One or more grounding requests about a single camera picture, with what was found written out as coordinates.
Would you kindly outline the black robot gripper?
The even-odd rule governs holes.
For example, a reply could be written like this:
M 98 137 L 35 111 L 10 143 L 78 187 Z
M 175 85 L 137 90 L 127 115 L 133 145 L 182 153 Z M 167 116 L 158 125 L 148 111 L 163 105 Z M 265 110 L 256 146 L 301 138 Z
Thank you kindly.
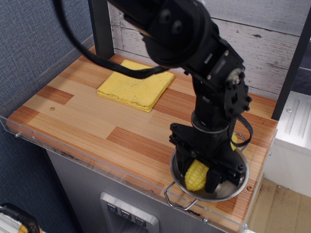
M 188 171 L 194 158 L 198 155 L 204 158 L 218 158 L 225 142 L 232 141 L 234 123 L 226 122 L 216 127 L 208 127 L 197 119 L 192 120 L 192 126 L 178 123 L 170 125 L 172 134 L 170 142 L 175 145 L 174 175 L 182 177 Z M 244 147 L 245 142 L 237 140 L 236 148 Z M 227 180 L 227 176 L 219 170 L 210 169 L 207 172 L 205 191 L 213 193 L 220 183 Z

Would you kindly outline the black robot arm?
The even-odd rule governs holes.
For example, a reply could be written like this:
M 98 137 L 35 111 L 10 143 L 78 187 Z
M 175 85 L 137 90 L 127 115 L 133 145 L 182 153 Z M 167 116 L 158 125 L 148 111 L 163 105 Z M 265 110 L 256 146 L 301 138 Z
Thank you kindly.
M 220 37 L 217 25 L 197 0 L 114 0 L 125 20 L 143 35 L 150 58 L 164 68 L 184 69 L 196 94 L 191 126 L 173 123 L 178 170 L 186 174 L 193 160 L 208 167 L 204 190 L 213 193 L 225 181 L 239 185 L 247 170 L 232 150 L 237 121 L 251 98 L 244 82 L 243 59 Z

